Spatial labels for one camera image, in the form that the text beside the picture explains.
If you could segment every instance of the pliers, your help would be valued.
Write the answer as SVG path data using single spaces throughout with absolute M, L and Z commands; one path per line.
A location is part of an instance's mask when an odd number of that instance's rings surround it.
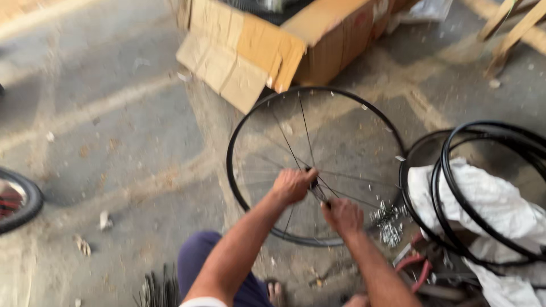
M 405 253 L 405 254 L 408 254 L 409 252 L 411 252 L 411 255 L 406 256 L 403 259 L 400 259 L 397 263 L 395 263 L 395 268 L 394 268 L 395 272 L 399 272 L 400 270 L 402 270 L 403 268 L 405 268 L 405 267 L 407 267 L 407 266 L 409 266 L 411 264 L 415 264 L 415 263 L 419 263 L 419 262 L 423 263 L 423 267 L 421 268 L 421 273 L 419 275 L 419 278 L 417 278 L 415 283 L 411 286 L 412 293 L 417 292 L 417 290 L 419 290 L 421 285 L 429 277 L 430 271 L 432 269 L 432 263 L 429 261 L 429 259 L 432 259 L 433 257 L 436 257 L 436 256 L 439 255 L 438 246 L 436 246 L 434 244 L 430 244 L 426 248 L 426 251 L 425 251 L 424 255 L 422 255 L 417 250 L 415 250 L 415 248 L 414 248 L 415 244 L 417 242 L 421 241 L 421 240 L 423 240 L 423 235 L 421 234 L 421 232 L 419 232 L 416 235 L 416 237 L 414 237 L 413 240 L 410 243 L 408 243 L 408 245 L 406 246 L 406 248 L 404 248 L 404 250 L 402 252 L 402 253 Z

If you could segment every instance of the blue pants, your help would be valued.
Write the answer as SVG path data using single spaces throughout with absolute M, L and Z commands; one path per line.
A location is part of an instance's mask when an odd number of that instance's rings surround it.
M 183 299 L 201 271 L 212 248 L 222 236 L 217 232 L 197 232 L 191 235 L 178 255 L 178 287 Z M 250 272 L 233 300 L 234 307 L 273 307 L 268 300 L 267 285 Z

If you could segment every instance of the red handle pliers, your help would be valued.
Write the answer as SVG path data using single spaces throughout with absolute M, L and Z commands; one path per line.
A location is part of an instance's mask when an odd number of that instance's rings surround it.
M 429 261 L 428 257 L 430 257 L 431 255 L 428 255 L 430 254 L 430 251 L 431 251 L 431 248 L 433 248 L 432 245 L 429 245 L 429 247 L 427 248 L 427 251 L 425 252 L 425 255 L 422 255 L 420 254 L 417 250 L 415 250 L 414 246 L 417 242 L 423 240 L 423 235 L 421 234 L 421 232 L 419 232 L 414 238 L 413 240 L 411 241 L 410 245 L 411 245 L 411 250 L 408 250 L 408 252 L 412 252 L 411 255 L 409 256 L 406 256 L 404 259 L 402 259 L 394 268 L 394 271 L 395 272 L 399 272 L 400 270 L 402 270 L 403 268 L 411 265 L 411 264 L 414 264 L 414 263 L 419 263 L 419 262 L 422 262 L 423 263 L 423 267 L 421 268 L 421 274 L 419 275 L 419 278 L 417 279 L 417 281 L 415 281 L 415 283 L 411 286 L 411 291 L 412 293 L 415 293 L 417 292 L 417 290 L 419 290 L 419 288 L 421 287 L 421 285 L 426 281 L 426 279 L 429 277 L 429 274 L 430 274 L 430 270 L 432 269 L 432 263 Z

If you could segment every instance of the cardboard box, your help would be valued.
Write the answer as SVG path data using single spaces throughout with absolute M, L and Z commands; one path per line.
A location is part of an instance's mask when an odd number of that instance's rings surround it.
M 280 27 L 193 0 L 177 60 L 247 114 L 265 86 L 325 85 L 384 30 L 393 0 L 315 0 Z

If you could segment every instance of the tire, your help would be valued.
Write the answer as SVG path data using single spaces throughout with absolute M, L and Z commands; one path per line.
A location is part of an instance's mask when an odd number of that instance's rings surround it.
M 18 173 L 0 167 L 0 179 L 5 179 L 18 184 L 24 190 L 27 197 L 26 204 L 21 206 L 16 213 L 0 220 L 0 234 L 3 234 L 12 231 L 33 219 L 36 214 L 40 212 L 44 200 L 42 193 L 36 184 Z

